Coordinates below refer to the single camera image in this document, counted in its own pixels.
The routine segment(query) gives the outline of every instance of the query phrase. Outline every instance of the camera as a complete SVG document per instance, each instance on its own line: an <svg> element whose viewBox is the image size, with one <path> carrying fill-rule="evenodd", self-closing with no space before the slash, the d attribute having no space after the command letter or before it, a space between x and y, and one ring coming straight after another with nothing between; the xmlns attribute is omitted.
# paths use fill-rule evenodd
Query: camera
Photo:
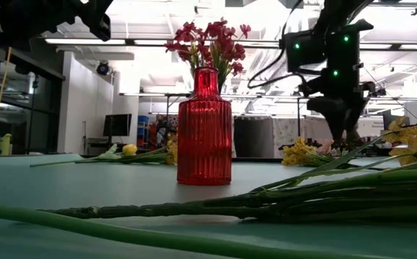
<svg viewBox="0 0 417 259"><path fill-rule="evenodd" d="M111 73L112 69L109 67L109 61L101 60L96 67L96 72L101 76L107 76Z"/></svg>

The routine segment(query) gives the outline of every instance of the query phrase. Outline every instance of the green table surface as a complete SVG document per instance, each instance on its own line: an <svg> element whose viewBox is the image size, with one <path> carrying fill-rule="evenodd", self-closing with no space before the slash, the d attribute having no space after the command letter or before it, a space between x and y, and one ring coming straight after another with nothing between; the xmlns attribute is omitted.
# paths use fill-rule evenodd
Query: green table surface
<svg viewBox="0 0 417 259"><path fill-rule="evenodd" d="M176 167L165 165L91 164L29 167L34 163L77 158L77 155L0 158L0 204L32 209L61 209L90 205L194 201L242 194L254 187L296 176L308 170L284 167L279 163L234 163L231 185L205 187L178 185ZM379 158L362 158L354 163L363 165L376 159ZM387 163L385 166L396 166L396 163ZM317 177L304 183L337 178L341 176ZM97 221L270 247L373 255L373 258L417 258L417 226L263 224L216 216L130 217ZM0 258L221 257L129 245L37 225L0 220Z"/></svg>

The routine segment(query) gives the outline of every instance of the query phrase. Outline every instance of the computer screen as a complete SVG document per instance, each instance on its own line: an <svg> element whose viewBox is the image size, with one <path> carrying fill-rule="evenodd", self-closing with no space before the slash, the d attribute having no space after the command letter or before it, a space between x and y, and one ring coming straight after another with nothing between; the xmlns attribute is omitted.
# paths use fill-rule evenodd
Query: computer screen
<svg viewBox="0 0 417 259"><path fill-rule="evenodd" d="M130 125L131 114L106 115L102 134L109 136L109 131L112 129L111 136L130 136Z"/></svg>
<svg viewBox="0 0 417 259"><path fill-rule="evenodd" d="M392 115L390 110L389 111L385 111L382 113L382 122L384 124L384 129L388 130L389 124L393 121L395 121L396 119L400 118L401 116L395 116ZM405 123L405 125L409 125L410 124L410 119L408 117L405 118L405 120L403 121L403 123Z"/></svg>

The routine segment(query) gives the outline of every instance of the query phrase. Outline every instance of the ribbed glass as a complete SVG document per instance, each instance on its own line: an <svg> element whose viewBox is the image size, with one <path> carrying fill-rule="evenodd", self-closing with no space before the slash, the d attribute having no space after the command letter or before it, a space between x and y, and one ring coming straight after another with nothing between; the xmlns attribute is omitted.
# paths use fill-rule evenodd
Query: ribbed glass
<svg viewBox="0 0 417 259"><path fill-rule="evenodd" d="M194 71L194 92L179 104L178 183L230 183L232 112L218 92L218 70Z"/></svg>

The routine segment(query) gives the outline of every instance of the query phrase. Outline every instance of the black cable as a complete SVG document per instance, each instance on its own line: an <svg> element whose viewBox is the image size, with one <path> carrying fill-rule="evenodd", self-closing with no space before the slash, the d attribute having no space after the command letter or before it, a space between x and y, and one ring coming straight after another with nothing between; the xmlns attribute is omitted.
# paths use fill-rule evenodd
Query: black cable
<svg viewBox="0 0 417 259"><path fill-rule="evenodd" d="M285 34L285 30L286 30L286 28L287 28L287 23L288 23L288 20L290 19L290 17L292 16L292 13L296 10L296 8L300 5L302 3L302 0L297 0L296 1L296 3L295 3L295 5L292 7L292 10L290 11L290 14L288 15L288 18L287 18L287 21L285 22L285 24L283 25L283 28L282 28L282 36ZM260 86L265 86L265 85L268 85L268 84L270 84L270 83L274 83L274 82L277 82L277 81L280 81L280 80L282 80L282 79L284 79L284 78L287 78L287 77L290 77L290 76L298 76L298 74L296 74L296 73L293 73L293 74L291 74L291 75L287 75L287 76L280 76L280 77L278 77L278 78L274 78L274 79L272 79L272 80L268 80L268 81L266 81L266 82L264 82L264 83L260 83L260 84L258 84L258 85L255 85L255 86L251 86L251 82L252 81L254 81L259 75L261 75L262 73L264 73L266 70L268 70L268 69L270 69L273 65L275 65L277 62L279 62L281 59L282 59L282 56L284 55L284 53L285 53L285 48L282 48L282 50L280 51L280 54L279 54L279 56L274 60L274 61L272 61L272 63L270 63L270 64L268 64L265 68L263 68L263 69L261 69L260 71L258 71L258 73L256 73L252 78L250 78L250 80L248 81L248 88L249 89L253 89L253 88L256 88L256 87L260 87ZM302 80L303 80L303 83L305 83L305 79L304 79L304 77L303 76L301 76L301 78L302 78Z"/></svg>

